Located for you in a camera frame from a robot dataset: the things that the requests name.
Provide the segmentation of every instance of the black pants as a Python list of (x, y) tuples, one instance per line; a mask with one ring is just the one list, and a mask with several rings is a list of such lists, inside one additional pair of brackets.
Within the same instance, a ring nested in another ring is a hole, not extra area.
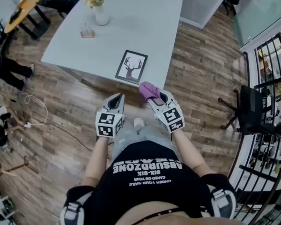
[(11, 72), (23, 75), (25, 77), (31, 77), (32, 70), (29, 67), (21, 66), (16, 61), (2, 57), (1, 67), (0, 67), (0, 78), (9, 85), (16, 87), (19, 90), (22, 90), (25, 86), (23, 80), (15, 77)]

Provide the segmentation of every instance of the table leg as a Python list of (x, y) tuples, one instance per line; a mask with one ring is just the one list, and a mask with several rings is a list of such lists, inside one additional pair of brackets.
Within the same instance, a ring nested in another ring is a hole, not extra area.
[(42, 19), (46, 22), (46, 24), (50, 24), (51, 21), (45, 16), (45, 14), (43, 14), (43, 12), (41, 11), (41, 9), (36, 5), (34, 8), (37, 13), (42, 17)]
[(35, 25), (37, 28), (39, 27), (38, 23), (28, 14), (27, 18), (32, 22), (33, 25)]
[(35, 35), (32, 31), (30, 31), (22, 22), (19, 24), (19, 26), (25, 31), (27, 32), (32, 39), (36, 40), (38, 39), (37, 35)]

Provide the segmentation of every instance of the person's leg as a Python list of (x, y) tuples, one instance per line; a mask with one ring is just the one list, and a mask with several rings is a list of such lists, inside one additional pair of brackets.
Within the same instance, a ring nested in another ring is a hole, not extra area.
[(4, 64), (10, 72), (20, 74), (27, 78), (32, 76), (32, 69), (30, 67), (22, 66), (15, 60), (3, 57), (2, 64)]
[(123, 127), (120, 129), (113, 141), (112, 162), (127, 146), (140, 142), (141, 138), (136, 133), (133, 124), (125, 121)]
[(165, 138), (154, 126), (145, 126), (140, 130), (139, 136), (142, 138), (142, 140), (149, 140), (173, 150), (177, 157), (180, 159), (180, 154), (177, 148), (174, 147), (172, 141), (168, 138)]
[(25, 82), (23, 80), (18, 79), (8, 70), (3, 71), (2, 69), (0, 69), (0, 78), (7, 84), (17, 88), (20, 91), (22, 91), (25, 86)]

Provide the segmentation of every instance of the gray pants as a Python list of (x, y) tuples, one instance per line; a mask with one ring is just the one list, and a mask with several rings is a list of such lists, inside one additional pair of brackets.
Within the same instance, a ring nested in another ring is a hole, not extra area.
[(138, 125), (134, 127), (132, 123), (125, 121), (122, 129), (114, 138), (112, 159), (113, 162), (117, 156), (130, 144), (138, 143), (141, 141), (153, 141), (168, 149), (174, 151), (176, 156), (180, 158), (178, 150), (174, 147), (170, 139), (165, 138), (154, 126), (142, 127)]

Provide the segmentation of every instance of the purple cloth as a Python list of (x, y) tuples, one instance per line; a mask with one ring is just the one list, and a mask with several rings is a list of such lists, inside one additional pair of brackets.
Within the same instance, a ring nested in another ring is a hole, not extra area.
[(145, 101), (148, 98), (160, 98), (158, 87), (155, 87), (149, 82), (142, 82), (139, 86), (139, 91)]

